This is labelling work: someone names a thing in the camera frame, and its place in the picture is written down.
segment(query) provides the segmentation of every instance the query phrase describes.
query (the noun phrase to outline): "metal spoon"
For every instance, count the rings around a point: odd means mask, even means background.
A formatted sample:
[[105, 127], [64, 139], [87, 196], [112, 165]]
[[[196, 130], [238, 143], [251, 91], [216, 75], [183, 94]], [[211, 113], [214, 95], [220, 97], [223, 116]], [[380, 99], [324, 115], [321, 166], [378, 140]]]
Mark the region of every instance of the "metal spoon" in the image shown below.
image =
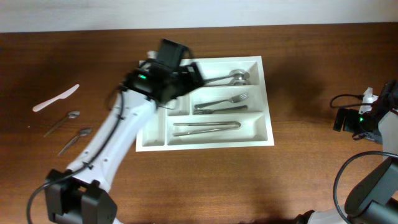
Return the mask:
[[52, 126], [52, 128], [44, 134], [44, 137], [47, 137], [49, 134], [51, 134], [53, 131], [55, 131], [57, 128], [59, 128], [67, 119], [77, 118], [77, 117], [79, 117], [79, 115], [80, 115], [80, 111], [69, 112], [64, 118], [62, 118], [54, 126]]
[[249, 77], [250, 77], [250, 74], [247, 71], [245, 71], [243, 69], [235, 69], [235, 70], [230, 71], [229, 75], [227, 75], [225, 77], [209, 78], [207, 80], [204, 80], [204, 82], [209, 83], [209, 82], [222, 80], [225, 78], [234, 78], [235, 80], [247, 80]]
[[73, 139], [71, 139], [65, 147], [58, 153], [58, 156], [61, 156], [66, 150], [70, 148], [80, 137], [89, 135], [93, 131], [92, 128], [85, 128], [79, 131], [79, 134], [76, 135]]
[[232, 79], [228, 84], [221, 84], [221, 85], [210, 85], [205, 87], [213, 87], [213, 86], [239, 86], [239, 85], [250, 85], [249, 80], [236, 80]]

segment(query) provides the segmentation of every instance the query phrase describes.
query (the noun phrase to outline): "brown table surface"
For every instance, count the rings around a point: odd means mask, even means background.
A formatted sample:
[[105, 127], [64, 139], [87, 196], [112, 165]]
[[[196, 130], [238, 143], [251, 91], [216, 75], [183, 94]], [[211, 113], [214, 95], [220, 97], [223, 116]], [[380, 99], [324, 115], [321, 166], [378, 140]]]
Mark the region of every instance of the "brown table surface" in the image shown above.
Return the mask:
[[[397, 78], [398, 23], [1, 34], [0, 223], [25, 223], [32, 191], [50, 169], [64, 170], [93, 135], [62, 157], [58, 151], [80, 128], [99, 128], [108, 114], [104, 99], [161, 38], [186, 44], [197, 58], [262, 56], [275, 146], [132, 146], [110, 191], [122, 222], [239, 223], [328, 210], [342, 163], [382, 149], [333, 131], [336, 111], [328, 104], [369, 86], [379, 93]], [[66, 100], [32, 112], [76, 83]], [[81, 116], [43, 138], [71, 110]], [[341, 203], [381, 161], [367, 157], [347, 169]], [[32, 214], [35, 223], [49, 222], [43, 194]]]

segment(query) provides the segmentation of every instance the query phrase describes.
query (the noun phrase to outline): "utensil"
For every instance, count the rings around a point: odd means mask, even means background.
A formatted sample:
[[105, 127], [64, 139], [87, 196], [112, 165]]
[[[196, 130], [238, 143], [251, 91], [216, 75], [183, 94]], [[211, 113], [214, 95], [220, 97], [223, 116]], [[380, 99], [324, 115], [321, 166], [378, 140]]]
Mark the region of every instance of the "utensil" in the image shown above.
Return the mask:
[[218, 101], [209, 102], [209, 103], [200, 103], [200, 104], [197, 104], [197, 105], [195, 105], [193, 107], [195, 109], [202, 109], [202, 108], [205, 108], [207, 106], [216, 105], [218, 103], [222, 103], [222, 102], [225, 102], [225, 101], [229, 101], [231, 103], [239, 103], [239, 102], [242, 102], [242, 101], [246, 100], [247, 98], [249, 98], [249, 93], [242, 93], [240, 95], [233, 96], [233, 97], [231, 97], [229, 99], [226, 99], [226, 100], [218, 100]]
[[250, 85], [249, 80], [236, 80], [232, 79], [228, 84], [221, 84], [221, 85], [210, 85], [204, 87], [214, 87], [214, 86], [241, 86], [241, 85]]
[[44, 134], [44, 137], [47, 137], [53, 131], [55, 131], [59, 126], [61, 126], [67, 119], [77, 118], [80, 115], [80, 111], [71, 111], [64, 118], [58, 121], [52, 128]]
[[201, 134], [201, 133], [210, 133], [215, 131], [225, 131], [230, 129], [238, 129], [241, 126], [241, 123], [237, 121], [224, 121], [224, 122], [210, 122], [210, 123], [175, 123], [174, 126], [224, 126], [224, 125], [233, 125], [228, 128], [212, 128], [212, 129], [204, 129], [204, 130], [196, 130], [196, 131], [187, 131], [183, 133], [173, 133], [173, 136], [187, 136], [191, 134]]
[[76, 135], [63, 147], [63, 149], [58, 153], [58, 156], [61, 156], [66, 150], [68, 150], [75, 142], [77, 142], [78, 139], [80, 139], [80, 137], [89, 135], [92, 131], [93, 129], [91, 128], [85, 128], [80, 130], [78, 135]]
[[193, 115], [199, 115], [199, 114], [212, 114], [217, 111], [232, 111], [232, 110], [247, 110], [248, 106], [235, 106], [233, 108], [223, 108], [223, 109], [218, 109], [218, 110], [193, 110]]
[[67, 91], [64, 91], [63, 93], [59, 94], [58, 96], [56, 96], [52, 99], [49, 99], [43, 103], [40, 103], [40, 104], [34, 106], [32, 110], [35, 112], [38, 112], [39, 110], [45, 108], [46, 106], [52, 104], [53, 102], [55, 102], [59, 99], [65, 99], [66, 97], [70, 96], [74, 91], [76, 91], [77, 88], [79, 88], [79, 84], [76, 84], [74, 87], [70, 88]]
[[243, 70], [243, 69], [235, 69], [230, 71], [229, 75], [225, 77], [218, 77], [218, 78], [209, 78], [207, 80], [204, 80], [205, 83], [210, 83], [218, 80], [222, 80], [225, 78], [234, 78], [235, 80], [247, 80], [250, 77], [250, 74]]

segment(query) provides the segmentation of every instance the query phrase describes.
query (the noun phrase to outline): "green led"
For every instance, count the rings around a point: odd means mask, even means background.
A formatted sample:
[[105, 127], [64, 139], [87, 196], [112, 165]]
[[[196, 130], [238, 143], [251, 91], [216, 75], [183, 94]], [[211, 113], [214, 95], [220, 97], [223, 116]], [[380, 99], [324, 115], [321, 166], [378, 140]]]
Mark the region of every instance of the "green led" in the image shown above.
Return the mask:
[[147, 77], [145, 75], [138, 75], [138, 78], [147, 79]]

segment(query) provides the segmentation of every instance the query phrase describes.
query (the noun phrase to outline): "silverware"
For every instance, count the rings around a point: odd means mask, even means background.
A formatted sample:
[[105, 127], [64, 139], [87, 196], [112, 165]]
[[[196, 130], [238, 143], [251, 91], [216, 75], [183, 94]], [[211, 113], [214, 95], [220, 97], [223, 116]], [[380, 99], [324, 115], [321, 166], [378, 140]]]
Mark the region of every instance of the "silverware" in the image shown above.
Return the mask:
[[212, 114], [217, 111], [232, 111], [232, 110], [247, 110], [248, 106], [235, 106], [233, 108], [223, 108], [223, 109], [218, 109], [218, 110], [193, 110], [193, 115], [199, 115], [199, 114]]
[[209, 102], [209, 103], [200, 103], [200, 104], [194, 105], [193, 107], [195, 109], [202, 109], [202, 108], [205, 108], [205, 107], [208, 107], [211, 105], [216, 105], [218, 103], [222, 103], [222, 102], [226, 102], [226, 101], [229, 101], [231, 103], [239, 103], [239, 102], [246, 100], [247, 98], [249, 98], [249, 93], [242, 93], [240, 95], [233, 96], [226, 100], [218, 100], [218, 101]]
[[63, 149], [58, 153], [58, 156], [61, 156], [66, 150], [70, 148], [80, 137], [89, 135], [93, 129], [91, 128], [85, 128], [79, 131], [79, 134], [76, 135], [73, 139], [71, 139], [64, 147]]
[[250, 85], [249, 80], [236, 80], [232, 79], [228, 84], [221, 84], [221, 85], [210, 85], [204, 87], [214, 87], [214, 86], [240, 86], [240, 85]]
[[173, 133], [173, 136], [187, 136], [191, 134], [201, 134], [201, 133], [210, 133], [215, 131], [225, 131], [230, 129], [238, 129], [241, 126], [241, 123], [237, 121], [224, 121], [224, 122], [209, 122], [209, 123], [175, 123], [174, 126], [224, 126], [224, 125], [232, 125], [232, 127], [228, 128], [212, 128], [212, 129], [203, 129], [196, 131], [187, 131], [183, 133]]
[[69, 112], [64, 118], [62, 118], [54, 126], [52, 126], [52, 128], [44, 134], [44, 137], [47, 137], [49, 134], [51, 134], [53, 131], [55, 131], [57, 128], [59, 128], [67, 119], [77, 118], [77, 117], [79, 117], [79, 115], [80, 115], [79, 111]]
[[250, 77], [250, 74], [243, 70], [243, 69], [235, 69], [230, 71], [229, 75], [225, 77], [218, 77], [218, 78], [209, 78], [204, 80], [205, 83], [214, 82], [218, 80], [223, 80], [225, 78], [234, 78], [235, 80], [247, 80]]

